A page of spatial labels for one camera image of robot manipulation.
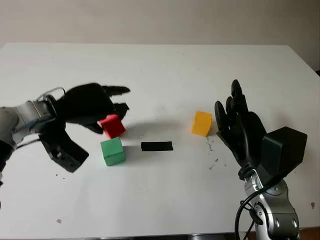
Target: green cube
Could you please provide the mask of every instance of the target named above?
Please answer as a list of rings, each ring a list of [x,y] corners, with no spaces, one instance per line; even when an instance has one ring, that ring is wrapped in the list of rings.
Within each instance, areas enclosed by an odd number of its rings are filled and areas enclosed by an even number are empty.
[[[119,137],[100,142],[104,161],[112,166],[126,160],[124,148]]]

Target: white wall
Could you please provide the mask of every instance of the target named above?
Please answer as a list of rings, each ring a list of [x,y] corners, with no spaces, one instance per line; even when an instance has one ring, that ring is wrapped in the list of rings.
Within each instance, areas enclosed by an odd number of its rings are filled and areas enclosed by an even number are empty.
[[[0,0],[0,45],[277,44],[318,70],[319,15],[319,0]]]

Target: table surface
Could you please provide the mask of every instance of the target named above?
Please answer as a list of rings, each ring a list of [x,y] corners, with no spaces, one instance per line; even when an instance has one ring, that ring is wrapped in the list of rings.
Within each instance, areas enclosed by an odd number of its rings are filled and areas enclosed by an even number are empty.
[[[319,226],[320,79],[288,46],[11,43],[0,51],[1,106],[97,82],[128,86],[113,101],[130,111],[122,164],[107,167],[107,137],[74,124],[67,132],[90,153],[75,173],[40,143],[14,152],[0,189],[0,238],[233,232],[246,197],[240,167],[216,129],[208,137],[190,130],[196,111],[225,102],[234,79],[267,132],[288,126],[308,135],[303,163],[285,180],[300,226]],[[141,141],[172,141],[174,151],[142,152]],[[249,222],[245,213],[240,229]]]

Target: yellow cube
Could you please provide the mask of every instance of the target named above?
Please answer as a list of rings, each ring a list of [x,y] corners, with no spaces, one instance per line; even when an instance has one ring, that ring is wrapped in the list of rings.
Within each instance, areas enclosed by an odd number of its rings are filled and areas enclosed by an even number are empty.
[[[191,133],[201,136],[207,136],[211,124],[213,115],[203,111],[197,111],[194,116]]]

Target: red cube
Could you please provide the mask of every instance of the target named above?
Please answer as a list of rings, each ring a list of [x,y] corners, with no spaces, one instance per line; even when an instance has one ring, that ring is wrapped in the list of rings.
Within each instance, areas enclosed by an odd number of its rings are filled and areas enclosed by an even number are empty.
[[[105,134],[110,139],[119,137],[126,131],[119,116],[116,114],[108,115],[105,119],[100,120],[99,123],[101,124],[101,127],[103,128]]]

